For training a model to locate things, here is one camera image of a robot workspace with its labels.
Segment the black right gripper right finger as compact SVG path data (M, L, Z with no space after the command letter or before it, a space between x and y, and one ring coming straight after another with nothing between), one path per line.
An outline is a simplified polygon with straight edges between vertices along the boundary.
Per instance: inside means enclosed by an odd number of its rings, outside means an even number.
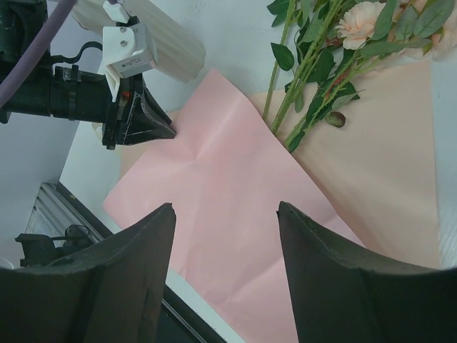
M456 270L364 248L281 202L278 224L300 342L454 342Z

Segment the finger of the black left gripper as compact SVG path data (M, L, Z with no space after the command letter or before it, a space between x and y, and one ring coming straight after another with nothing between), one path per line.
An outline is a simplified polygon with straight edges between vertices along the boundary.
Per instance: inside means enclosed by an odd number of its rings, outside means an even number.
M142 85L133 92L127 106L127 120L123 129L123 145L136 145L158 139L174 139L172 120Z

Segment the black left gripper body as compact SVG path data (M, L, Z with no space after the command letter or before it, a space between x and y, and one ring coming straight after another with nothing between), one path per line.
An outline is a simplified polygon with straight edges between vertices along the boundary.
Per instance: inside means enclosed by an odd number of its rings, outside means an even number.
M76 64L89 48L102 50L100 43L90 41L75 57L46 52L32 75L1 107L1 123L6 124L13 112L85 121L102 125L104 146L141 143L142 77L122 79L112 94L105 76L82 71Z

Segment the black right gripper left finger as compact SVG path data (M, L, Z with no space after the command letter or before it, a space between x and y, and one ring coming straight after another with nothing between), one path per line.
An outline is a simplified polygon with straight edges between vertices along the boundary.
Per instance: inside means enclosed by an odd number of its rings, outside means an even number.
M153 342L176 214L136 224L42 267L1 270L3 342Z

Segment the pink wrapping paper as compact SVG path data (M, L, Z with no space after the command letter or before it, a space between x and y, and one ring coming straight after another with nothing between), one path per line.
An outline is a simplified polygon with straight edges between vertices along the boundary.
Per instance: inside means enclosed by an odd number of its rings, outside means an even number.
M104 209L127 228L171 204L171 268L244 341L296 342L279 204L293 204L347 239L356 235L219 72L205 76L173 126L175 138L149 142Z

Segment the peach wrapping paper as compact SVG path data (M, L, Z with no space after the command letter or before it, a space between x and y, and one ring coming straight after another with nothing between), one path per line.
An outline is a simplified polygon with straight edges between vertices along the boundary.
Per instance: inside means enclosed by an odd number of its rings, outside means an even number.
M285 201L375 252L437 269L431 66L382 69L356 86L361 98L343 108L344 127L317 125L292 154L272 141L260 168L267 222L253 250L267 265L282 263L275 212Z

